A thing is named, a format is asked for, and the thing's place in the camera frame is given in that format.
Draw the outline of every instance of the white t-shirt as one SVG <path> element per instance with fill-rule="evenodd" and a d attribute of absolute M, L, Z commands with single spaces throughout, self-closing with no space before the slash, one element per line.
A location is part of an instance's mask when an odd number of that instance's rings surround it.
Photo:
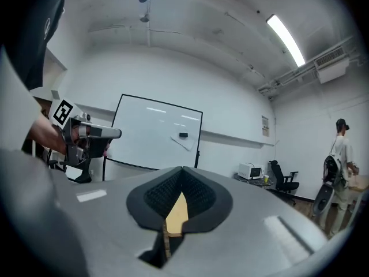
<path fill-rule="evenodd" d="M 337 136 L 332 144 L 331 154 L 336 154 L 342 164 L 344 179 L 348 181 L 347 163 L 353 162 L 352 147 L 344 136 Z"/>
<path fill-rule="evenodd" d="M 20 150 L 41 107 L 0 48 L 0 148 Z"/>

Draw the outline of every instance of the office chair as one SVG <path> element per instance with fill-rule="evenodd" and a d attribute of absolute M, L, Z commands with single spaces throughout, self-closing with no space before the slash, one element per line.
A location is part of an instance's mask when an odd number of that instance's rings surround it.
<path fill-rule="evenodd" d="M 291 194 L 292 190 L 296 190 L 300 183 L 298 182 L 292 182 L 293 178 L 295 176 L 296 173 L 299 173 L 298 171 L 292 171 L 290 172 L 290 175 L 285 176 L 282 173 L 281 167 L 278 164 L 277 160 L 273 160 L 273 161 L 269 161 L 270 162 L 270 166 L 272 168 L 272 172 L 274 173 L 274 176 L 276 177 L 276 190 L 278 192 L 285 192 L 286 194 Z M 294 201 L 294 199 L 292 199 L 291 197 L 288 196 L 288 198 L 293 202 L 293 205 L 296 205 L 296 202 Z"/>

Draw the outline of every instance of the microwave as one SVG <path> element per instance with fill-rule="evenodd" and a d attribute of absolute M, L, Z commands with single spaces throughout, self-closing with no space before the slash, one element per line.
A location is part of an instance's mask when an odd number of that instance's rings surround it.
<path fill-rule="evenodd" d="M 264 166 L 251 163 L 240 163 L 238 175 L 245 179 L 257 179 L 264 177 Z"/>

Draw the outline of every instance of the whiteboard frame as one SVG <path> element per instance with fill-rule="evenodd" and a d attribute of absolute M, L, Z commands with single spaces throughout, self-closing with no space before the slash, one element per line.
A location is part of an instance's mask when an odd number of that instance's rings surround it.
<path fill-rule="evenodd" d="M 198 164 L 198 159 L 199 159 L 199 146 L 200 146 L 200 137 L 201 137 L 201 128 L 202 128 L 202 116 L 203 116 L 203 112 L 202 111 L 198 111 L 198 110 L 194 110 L 192 108 L 187 108 L 187 107 L 182 107 L 182 106 L 178 106 L 176 104 L 171 104 L 171 103 L 166 103 L 166 102 L 161 102 L 159 100 L 154 100 L 154 99 L 147 99 L 147 98 L 142 98 L 140 96 L 135 96 L 135 95 L 127 95 L 127 94 L 122 94 L 121 95 L 121 98 L 119 99 L 119 103 L 118 103 L 118 106 L 116 107 L 116 110 L 115 110 L 115 114 L 114 114 L 114 118 L 113 118 L 113 122 L 111 124 L 111 127 L 114 127 L 114 121 L 115 121 L 115 117 L 116 117 L 116 113 L 118 112 L 118 108 L 119 108 L 119 105 L 121 104 L 121 100 L 124 96 L 129 96 L 131 98 L 137 98 L 137 99 L 144 99 L 144 100 L 150 100 L 152 102 L 157 102 L 157 103 L 162 103 L 162 104 L 167 104 L 169 106 L 174 106 L 174 107 L 179 107 L 179 108 L 185 108 L 186 110 L 190 110 L 190 111 L 195 111 L 195 112 L 198 112 L 198 113 L 201 113 L 201 120 L 200 120 L 200 130 L 199 130 L 199 133 L 198 133 L 198 141 L 197 141 L 197 149 L 196 149 L 196 160 L 195 160 L 195 165 L 194 167 L 197 168 L 197 164 Z M 133 166 L 133 167 L 138 167 L 140 169 L 148 169 L 148 170 L 158 170 L 158 169 L 152 169 L 152 168 L 149 168 L 149 167 L 144 167 L 144 166 L 139 166 L 139 165 L 134 165 L 134 164 L 129 164 L 129 163 L 125 163 L 125 162 L 121 162 L 121 161 L 117 161 L 117 160 L 114 160 L 114 159 L 111 159 L 111 158 L 108 158 L 108 157 L 104 157 L 104 164 L 103 164 L 103 181 L 105 180 L 105 164 L 106 164 L 106 160 L 110 160 L 110 161 L 113 161 L 113 162 L 117 162 L 117 163 L 120 163 L 120 164 L 124 164 L 124 165 L 128 165 L 128 166 Z"/>

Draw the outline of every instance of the gray sweatpants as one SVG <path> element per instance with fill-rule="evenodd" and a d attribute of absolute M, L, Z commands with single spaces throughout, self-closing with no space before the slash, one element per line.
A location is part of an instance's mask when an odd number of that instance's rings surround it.
<path fill-rule="evenodd" d="M 337 198 L 338 201 L 338 207 L 337 207 L 337 216 L 336 219 L 334 220 L 334 223 L 330 229 L 330 233 L 329 235 L 332 237 L 334 235 L 336 235 L 342 225 L 342 221 L 344 220 L 344 216 L 347 210 L 347 205 L 348 205 L 348 186 L 343 187 L 342 185 L 338 185 L 334 188 L 334 196 L 335 198 Z M 326 208 L 326 210 L 324 211 L 324 213 L 321 215 L 320 219 L 319 219 L 319 226 L 322 230 L 325 229 L 325 222 L 327 220 L 327 215 L 330 209 L 330 205 Z"/>

